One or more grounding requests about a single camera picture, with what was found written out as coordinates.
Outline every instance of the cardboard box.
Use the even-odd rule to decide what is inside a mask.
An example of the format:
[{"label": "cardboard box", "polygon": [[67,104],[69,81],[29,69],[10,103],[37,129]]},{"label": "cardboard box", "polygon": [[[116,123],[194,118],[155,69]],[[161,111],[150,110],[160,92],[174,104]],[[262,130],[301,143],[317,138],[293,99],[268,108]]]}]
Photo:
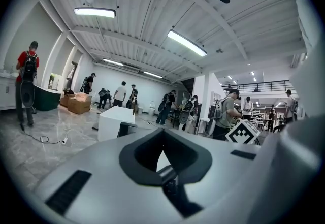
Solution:
[{"label": "cardboard box", "polygon": [[69,98],[74,97],[74,94],[68,94],[68,95],[63,95],[63,97],[60,99],[60,105],[67,107],[68,106],[68,100]]},{"label": "cardboard box", "polygon": [[90,110],[90,106],[91,96],[89,96],[87,101],[84,102],[72,98],[69,98],[68,100],[68,110],[79,115],[88,112]]}]

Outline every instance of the black slot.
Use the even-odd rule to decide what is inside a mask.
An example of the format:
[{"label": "black slot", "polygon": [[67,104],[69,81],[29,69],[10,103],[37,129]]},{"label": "black slot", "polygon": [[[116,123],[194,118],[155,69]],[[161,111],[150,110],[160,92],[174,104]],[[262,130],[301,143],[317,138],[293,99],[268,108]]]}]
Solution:
[{"label": "black slot", "polygon": [[248,153],[248,152],[243,152],[243,151],[238,151],[238,150],[234,150],[230,154],[239,156],[239,157],[242,157],[245,159],[249,159],[249,160],[254,160],[256,157],[256,154],[254,154],[254,153]]},{"label": "black slot", "polygon": [[46,201],[47,206],[56,211],[58,214],[64,215],[90,177],[91,173],[80,170],[76,171]]}]

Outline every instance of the gray pants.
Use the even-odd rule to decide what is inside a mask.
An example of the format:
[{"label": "gray pants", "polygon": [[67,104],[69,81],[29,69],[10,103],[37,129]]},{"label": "gray pants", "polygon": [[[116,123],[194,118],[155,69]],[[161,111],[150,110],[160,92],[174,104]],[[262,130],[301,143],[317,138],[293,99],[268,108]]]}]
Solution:
[{"label": "gray pants", "polygon": [[[21,82],[16,81],[16,111],[18,115],[18,120],[20,123],[24,123],[24,116],[22,114],[22,103],[21,103],[21,95],[20,95],[20,86]],[[33,109],[32,108],[26,108],[27,113],[27,120],[29,124],[33,123]]]}]

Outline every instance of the white t-shirt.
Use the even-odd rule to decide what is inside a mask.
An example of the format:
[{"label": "white t-shirt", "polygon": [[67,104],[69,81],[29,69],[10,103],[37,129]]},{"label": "white t-shirt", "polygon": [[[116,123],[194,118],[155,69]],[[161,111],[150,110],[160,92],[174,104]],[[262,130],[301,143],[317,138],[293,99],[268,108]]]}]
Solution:
[{"label": "white t-shirt", "polygon": [[291,112],[291,106],[293,106],[294,105],[294,101],[295,101],[295,99],[294,99],[294,97],[292,96],[292,95],[290,95],[289,97],[288,97],[288,99],[286,100],[286,109],[288,109],[288,107],[289,107],[289,112],[288,112],[288,114],[287,114],[287,118],[289,118],[289,117],[293,117],[293,113]]},{"label": "white t-shirt", "polygon": [[254,109],[253,102],[252,101],[250,101],[250,102],[245,101],[244,107],[243,107],[243,111],[244,111],[243,115],[245,115],[245,116],[252,115],[253,109]]},{"label": "white t-shirt", "polygon": [[122,101],[124,99],[124,94],[126,94],[126,88],[124,86],[119,86],[117,88],[115,99]]}]

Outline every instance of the white wall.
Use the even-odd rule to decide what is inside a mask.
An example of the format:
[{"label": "white wall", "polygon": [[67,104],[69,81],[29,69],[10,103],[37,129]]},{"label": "white wall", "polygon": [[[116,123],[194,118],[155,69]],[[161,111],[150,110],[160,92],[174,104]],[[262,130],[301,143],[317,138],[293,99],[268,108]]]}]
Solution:
[{"label": "white wall", "polygon": [[296,69],[289,65],[280,65],[263,69],[264,82],[288,80]]},{"label": "white wall", "polygon": [[163,96],[175,89],[177,93],[179,88],[171,85],[165,85],[156,81],[151,81],[136,75],[112,70],[106,67],[94,66],[94,72],[97,77],[94,78],[92,89],[98,93],[102,88],[108,89],[113,97],[116,89],[121,85],[122,81],[126,82],[126,97],[123,105],[125,106],[129,96],[131,95],[131,84],[136,85],[139,92],[138,105],[143,107],[143,112],[149,111],[151,101],[154,101],[156,113],[158,113],[158,106],[161,103]]},{"label": "white wall", "polygon": [[72,51],[74,45],[68,38],[66,38],[65,42],[63,43],[59,54],[54,62],[54,66],[52,69],[52,73],[62,75],[64,67],[66,65],[67,59]]},{"label": "white wall", "polygon": [[42,82],[46,61],[51,50],[60,36],[61,31],[44,11],[39,3],[36,3],[29,15],[23,21],[16,32],[6,55],[4,69],[16,71],[16,63],[21,52],[28,50],[32,41],[37,41],[39,46],[37,55],[40,59],[37,78],[38,84]]}]

